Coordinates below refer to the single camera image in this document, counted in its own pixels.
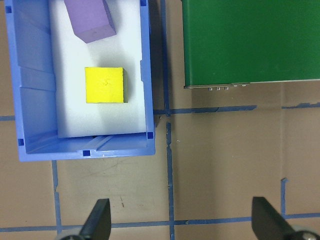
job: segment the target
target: yellow wooden cube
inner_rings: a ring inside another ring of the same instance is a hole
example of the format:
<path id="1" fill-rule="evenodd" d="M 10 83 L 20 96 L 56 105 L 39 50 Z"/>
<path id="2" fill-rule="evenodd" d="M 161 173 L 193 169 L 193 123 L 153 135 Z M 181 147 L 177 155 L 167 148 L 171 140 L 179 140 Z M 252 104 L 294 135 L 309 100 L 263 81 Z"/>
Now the yellow wooden cube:
<path id="1" fill-rule="evenodd" d="M 86 102 L 123 103 L 124 69 L 122 67 L 86 67 Z"/>

